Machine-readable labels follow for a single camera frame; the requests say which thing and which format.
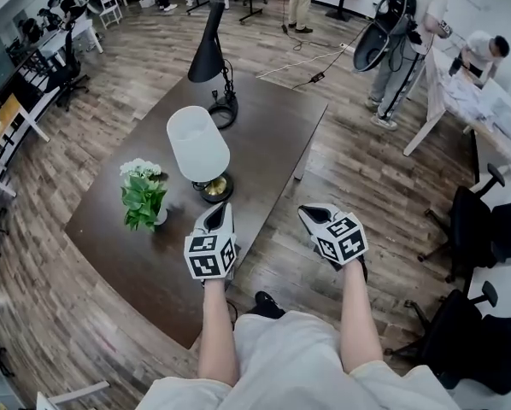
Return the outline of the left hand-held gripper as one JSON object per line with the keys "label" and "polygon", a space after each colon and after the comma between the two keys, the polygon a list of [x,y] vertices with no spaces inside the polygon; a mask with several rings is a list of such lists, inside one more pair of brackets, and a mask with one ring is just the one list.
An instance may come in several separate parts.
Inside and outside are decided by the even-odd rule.
{"label": "left hand-held gripper", "polygon": [[195,221],[194,230],[206,235],[185,238],[184,257],[192,278],[225,278],[238,257],[232,205],[221,202],[207,209]]}

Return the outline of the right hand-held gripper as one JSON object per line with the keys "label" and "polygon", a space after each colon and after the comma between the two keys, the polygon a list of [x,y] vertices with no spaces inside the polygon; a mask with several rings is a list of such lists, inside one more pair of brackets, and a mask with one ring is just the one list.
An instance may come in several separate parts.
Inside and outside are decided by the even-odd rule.
{"label": "right hand-held gripper", "polygon": [[326,203],[301,205],[297,213],[319,255],[336,271],[368,251],[363,226],[353,213]]}

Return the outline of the white shade table lamp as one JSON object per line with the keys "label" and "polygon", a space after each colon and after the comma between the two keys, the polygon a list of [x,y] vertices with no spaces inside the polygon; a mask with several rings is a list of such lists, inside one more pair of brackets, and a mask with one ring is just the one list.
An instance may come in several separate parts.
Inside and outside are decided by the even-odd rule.
{"label": "white shade table lamp", "polygon": [[187,106],[167,122],[167,134],[182,175],[203,200],[215,204],[229,199],[231,154],[207,109]]}

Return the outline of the person's right forearm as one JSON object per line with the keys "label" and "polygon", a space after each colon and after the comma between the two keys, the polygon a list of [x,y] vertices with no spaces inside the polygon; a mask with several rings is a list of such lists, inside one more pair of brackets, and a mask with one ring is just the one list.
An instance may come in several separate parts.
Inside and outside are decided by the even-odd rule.
{"label": "person's right forearm", "polygon": [[379,334],[372,316],[363,265],[353,260],[343,269],[340,357],[344,371],[383,360]]}

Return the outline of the person's left forearm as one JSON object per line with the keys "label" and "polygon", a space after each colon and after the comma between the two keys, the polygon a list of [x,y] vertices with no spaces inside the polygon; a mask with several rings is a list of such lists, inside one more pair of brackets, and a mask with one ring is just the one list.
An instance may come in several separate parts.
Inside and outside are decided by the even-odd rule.
{"label": "person's left forearm", "polygon": [[231,387],[239,379],[238,358],[224,279],[205,281],[198,376]]}

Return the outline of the black cone desk lamp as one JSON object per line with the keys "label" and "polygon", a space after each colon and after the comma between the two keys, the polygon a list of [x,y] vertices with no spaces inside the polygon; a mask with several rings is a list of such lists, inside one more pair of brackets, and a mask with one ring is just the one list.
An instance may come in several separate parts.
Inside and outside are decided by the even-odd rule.
{"label": "black cone desk lamp", "polygon": [[214,102],[208,107],[208,112],[219,130],[231,126],[238,116],[238,99],[233,85],[232,64],[224,58],[220,47],[218,29],[225,4],[212,2],[210,4],[201,42],[191,61],[188,80],[193,83],[205,83],[220,74],[224,81],[224,93],[218,97],[218,91],[212,90]]}

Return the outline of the white table with legs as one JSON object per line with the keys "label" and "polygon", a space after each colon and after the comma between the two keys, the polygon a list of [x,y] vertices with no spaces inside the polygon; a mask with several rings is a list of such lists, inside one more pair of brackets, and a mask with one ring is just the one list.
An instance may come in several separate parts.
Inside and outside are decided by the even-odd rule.
{"label": "white table with legs", "polygon": [[36,410],[59,410],[62,404],[68,404],[73,401],[79,401],[87,396],[94,395],[110,387],[109,382],[101,381],[92,384],[83,389],[67,392],[62,395],[46,397],[43,393],[37,393]]}

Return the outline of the green plant in white pot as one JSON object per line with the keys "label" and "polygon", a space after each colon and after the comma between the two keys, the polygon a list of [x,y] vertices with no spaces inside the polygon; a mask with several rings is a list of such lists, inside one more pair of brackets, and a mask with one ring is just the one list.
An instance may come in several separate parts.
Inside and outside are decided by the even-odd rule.
{"label": "green plant in white pot", "polygon": [[120,167],[125,177],[121,201],[126,209],[124,224],[132,231],[140,226],[154,231],[167,218],[163,199],[167,194],[166,175],[160,165],[136,158]]}

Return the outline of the person's left shoe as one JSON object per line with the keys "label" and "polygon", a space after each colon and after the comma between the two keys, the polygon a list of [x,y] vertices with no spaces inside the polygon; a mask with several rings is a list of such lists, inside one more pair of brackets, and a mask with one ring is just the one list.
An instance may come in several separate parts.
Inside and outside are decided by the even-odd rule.
{"label": "person's left shoe", "polygon": [[265,291],[255,293],[255,306],[246,312],[267,319],[280,319],[285,315],[285,310]]}

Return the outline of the person's pale shirt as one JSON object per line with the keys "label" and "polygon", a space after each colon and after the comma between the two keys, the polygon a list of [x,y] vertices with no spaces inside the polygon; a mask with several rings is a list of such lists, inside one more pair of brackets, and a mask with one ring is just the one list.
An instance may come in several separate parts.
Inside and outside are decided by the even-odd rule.
{"label": "person's pale shirt", "polygon": [[308,313],[245,314],[234,331],[240,378],[156,380],[136,410],[460,410],[427,366],[400,376],[383,361],[347,374],[339,334]]}

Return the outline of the white work table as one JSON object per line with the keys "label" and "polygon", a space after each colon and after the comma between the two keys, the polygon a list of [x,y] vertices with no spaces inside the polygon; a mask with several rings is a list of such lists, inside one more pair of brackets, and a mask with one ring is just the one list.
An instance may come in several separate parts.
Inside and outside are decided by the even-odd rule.
{"label": "white work table", "polygon": [[[424,71],[421,76],[426,78],[427,87],[427,113],[426,121],[413,139],[408,143],[403,151],[405,156],[409,156],[422,143],[425,137],[436,126],[436,124],[447,113],[453,115],[464,125],[464,132],[470,131],[484,139],[484,141],[504,159],[505,167],[511,171],[511,140],[504,136],[493,126],[493,120],[468,123],[464,121],[453,110],[453,107],[447,102],[443,87],[440,85],[444,76],[449,73],[452,59],[445,55],[441,50],[433,48],[426,55],[424,62]],[[501,98],[511,106],[511,96],[493,79],[487,80],[484,87],[480,89],[484,103],[488,106],[497,99]]]}

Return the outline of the white box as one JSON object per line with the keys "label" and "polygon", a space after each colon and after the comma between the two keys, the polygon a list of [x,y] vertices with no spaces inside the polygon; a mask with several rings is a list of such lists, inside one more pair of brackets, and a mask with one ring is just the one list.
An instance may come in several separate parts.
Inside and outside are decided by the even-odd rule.
{"label": "white box", "polygon": [[493,126],[511,140],[511,106],[497,98],[490,106]]}

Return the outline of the long white table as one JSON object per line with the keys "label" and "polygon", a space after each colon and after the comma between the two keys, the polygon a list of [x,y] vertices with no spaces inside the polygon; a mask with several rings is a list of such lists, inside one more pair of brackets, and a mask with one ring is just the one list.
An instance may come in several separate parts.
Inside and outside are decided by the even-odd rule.
{"label": "long white table", "polygon": [[[68,31],[64,30],[58,30],[55,32],[55,34],[50,39],[38,47],[41,55],[47,60],[55,58],[61,66],[64,66],[65,61],[62,58],[60,50],[65,47],[67,33]],[[88,37],[88,39],[91,41],[91,44],[95,46],[100,54],[103,53],[103,48],[100,45],[97,33],[93,27],[93,21],[92,19],[87,18],[85,15],[77,19],[77,22],[72,30],[72,38],[76,38],[81,34],[84,34],[86,37]]]}

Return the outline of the black railing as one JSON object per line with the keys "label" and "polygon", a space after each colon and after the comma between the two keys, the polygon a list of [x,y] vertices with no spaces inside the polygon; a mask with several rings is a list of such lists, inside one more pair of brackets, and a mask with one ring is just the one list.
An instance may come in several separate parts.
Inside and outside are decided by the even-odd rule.
{"label": "black railing", "polygon": [[4,72],[0,81],[0,108],[12,97],[18,103],[18,111],[23,120],[47,143],[48,135],[38,125],[39,117],[56,97],[57,90],[45,93],[52,71],[47,60],[37,49],[5,54],[5,64],[12,66]]}

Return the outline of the white wooden chair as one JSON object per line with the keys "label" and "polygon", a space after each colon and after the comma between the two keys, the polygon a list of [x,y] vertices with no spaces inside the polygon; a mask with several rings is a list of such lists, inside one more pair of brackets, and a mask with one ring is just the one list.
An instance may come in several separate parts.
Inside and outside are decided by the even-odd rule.
{"label": "white wooden chair", "polygon": [[112,23],[119,24],[122,19],[120,5],[117,0],[100,0],[102,11],[99,18],[103,24],[103,28],[107,29]]}

